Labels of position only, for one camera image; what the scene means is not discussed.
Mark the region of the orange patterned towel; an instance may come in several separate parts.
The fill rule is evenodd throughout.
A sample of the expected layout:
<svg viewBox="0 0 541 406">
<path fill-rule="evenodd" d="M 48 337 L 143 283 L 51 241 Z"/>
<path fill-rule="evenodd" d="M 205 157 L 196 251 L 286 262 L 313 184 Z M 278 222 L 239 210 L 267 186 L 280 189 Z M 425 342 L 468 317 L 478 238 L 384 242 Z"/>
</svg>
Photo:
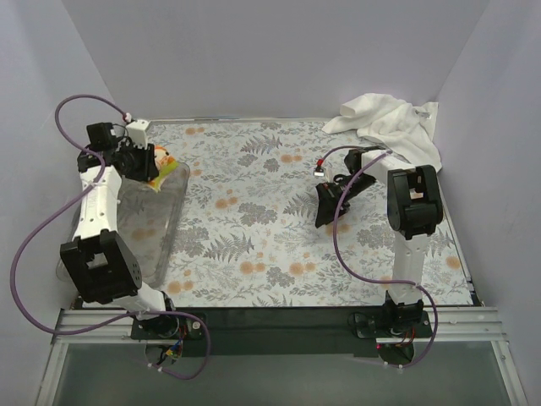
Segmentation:
<svg viewBox="0 0 541 406">
<path fill-rule="evenodd" d="M 148 185 L 155 192 L 159 192 L 167 177 L 178 167 L 178 162 L 165 147 L 156 145 L 155 165 L 158 176 L 153 178 Z"/>
</svg>

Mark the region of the white towel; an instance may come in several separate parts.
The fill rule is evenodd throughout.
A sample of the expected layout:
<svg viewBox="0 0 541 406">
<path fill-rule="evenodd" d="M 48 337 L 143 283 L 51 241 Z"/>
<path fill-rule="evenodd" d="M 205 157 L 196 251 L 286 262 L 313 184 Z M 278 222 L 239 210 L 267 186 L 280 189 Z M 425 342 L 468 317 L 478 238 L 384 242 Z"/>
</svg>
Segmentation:
<svg viewBox="0 0 541 406">
<path fill-rule="evenodd" d="M 442 168 L 434 144 L 439 103 L 421 106 L 388 94 L 366 93 L 341 105 L 340 114 L 322 129 L 327 134 L 355 130 L 361 138 L 386 145 L 415 166 Z"/>
</svg>

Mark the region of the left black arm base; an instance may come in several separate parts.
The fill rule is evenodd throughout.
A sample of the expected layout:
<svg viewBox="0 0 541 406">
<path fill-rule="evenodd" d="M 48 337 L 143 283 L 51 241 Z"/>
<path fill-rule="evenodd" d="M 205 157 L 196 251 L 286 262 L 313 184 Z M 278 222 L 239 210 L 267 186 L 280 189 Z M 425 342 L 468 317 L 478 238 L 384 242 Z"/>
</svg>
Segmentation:
<svg viewBox="0 0 541 406">
<path fill-rule="evenodd" d="M 193 317 L 179 315 L 159 315 L 154 318 L 138 320 L 134 318 L 130 338 L 136 341 L 171 341 L 171 343 L 147 345 L 145 355 L 158 366 L 174 365 L 183 356 L 187 341 L 204 338 L 204 314 Z"/>
</svg>

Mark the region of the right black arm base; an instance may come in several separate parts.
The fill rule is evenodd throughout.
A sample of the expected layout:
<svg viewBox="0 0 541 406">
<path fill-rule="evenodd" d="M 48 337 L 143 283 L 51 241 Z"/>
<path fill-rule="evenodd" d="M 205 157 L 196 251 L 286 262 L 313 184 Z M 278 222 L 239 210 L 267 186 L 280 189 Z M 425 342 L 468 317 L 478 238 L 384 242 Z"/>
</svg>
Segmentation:
<svg viewBox="0 0 541 406">
<path fill-rule="evenodd" d="M 423 312 L 420 321 L 398 322 L 392 325 L 384 319 L 380 309 L 354 311 L 347 318 L 353 335 L 374 344 L 376 357 L 383 363 L 396 367 L 409 365 L 415 357 L 415 341 L 431 339 L 433 329 L 428 314 Z"/>
</svg>

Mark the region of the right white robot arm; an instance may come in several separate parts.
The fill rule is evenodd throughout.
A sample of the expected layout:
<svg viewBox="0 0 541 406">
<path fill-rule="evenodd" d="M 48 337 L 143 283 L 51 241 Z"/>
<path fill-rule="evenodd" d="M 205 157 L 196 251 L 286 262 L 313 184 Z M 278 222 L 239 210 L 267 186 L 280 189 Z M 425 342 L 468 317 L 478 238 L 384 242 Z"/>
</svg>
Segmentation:
<svg viewBox="0 0 541 406">
<path fill-rule="evenodd" d="M 437 173 L 431 165 L 414 166 L 378 146 L 345 148 L 348 174 L 325 179 L 315 187 L 315 226 L 330 224 L 336 233 L 337 221 L 347 213 L 352 198 L 377 182 L 386 186 L 386 215 L 394 232 L 395 257 L 380 324 L 398 337 L 422 320 L 424 257 L 429 238 L 443 220 Z"/>
</svg>

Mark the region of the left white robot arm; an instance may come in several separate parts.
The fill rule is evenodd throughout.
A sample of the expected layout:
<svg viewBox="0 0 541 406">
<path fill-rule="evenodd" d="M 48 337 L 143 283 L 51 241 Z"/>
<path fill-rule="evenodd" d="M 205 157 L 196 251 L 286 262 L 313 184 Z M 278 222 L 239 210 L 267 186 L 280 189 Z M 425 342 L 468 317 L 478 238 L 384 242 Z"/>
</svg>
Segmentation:
<svg viewBox="0 0 541 406">
<path fill-rule="evenodd" d="M 148 141 L 149 126 L 135 119 L 122 136 L 116 135 L 113 123 L 87 126 L 90 143 L 77 158 L 85 195 L 74 236 L 62 244 L 60 257 L 84 302 L 121 306 L 142 329 L 170 338 L 180 327 L 172 301 L 144 282 L 134 253 L 117 230 L 122 181 L 147 183 L 159 176 L 156 158 L 164 155 Z"/>
</svg>

